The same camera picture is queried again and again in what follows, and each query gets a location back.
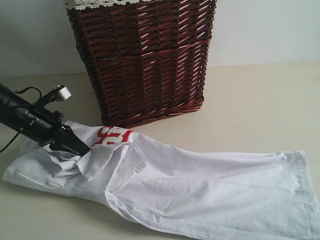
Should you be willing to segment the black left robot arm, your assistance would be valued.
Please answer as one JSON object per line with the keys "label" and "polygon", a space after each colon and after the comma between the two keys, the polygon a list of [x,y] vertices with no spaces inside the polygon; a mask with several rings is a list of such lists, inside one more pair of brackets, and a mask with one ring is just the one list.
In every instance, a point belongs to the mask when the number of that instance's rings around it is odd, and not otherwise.
{"label": "black left robot arm", "polygon": [[84,156],[90,148],[80,140],[72,128],[63,123],[64,115],[45,108],[52,102],[63,102],[72,96],[64,85],[57,85],[47,94],[33,86],[11,90],[0,85],[0,123],[35,141],[40,147],[53,151]]}

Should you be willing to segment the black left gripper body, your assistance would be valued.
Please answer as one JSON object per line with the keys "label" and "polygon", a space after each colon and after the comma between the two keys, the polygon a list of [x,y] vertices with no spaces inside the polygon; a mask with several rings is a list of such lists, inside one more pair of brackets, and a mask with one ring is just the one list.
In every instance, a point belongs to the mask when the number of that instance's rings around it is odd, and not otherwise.
{"label": "black left gripper body", "polygon": [[64,115],[59,111],[29,110],[27,112],[27,137],[41,147],[57,145],[58,147],[73,140],[73,132],[63,124]]}

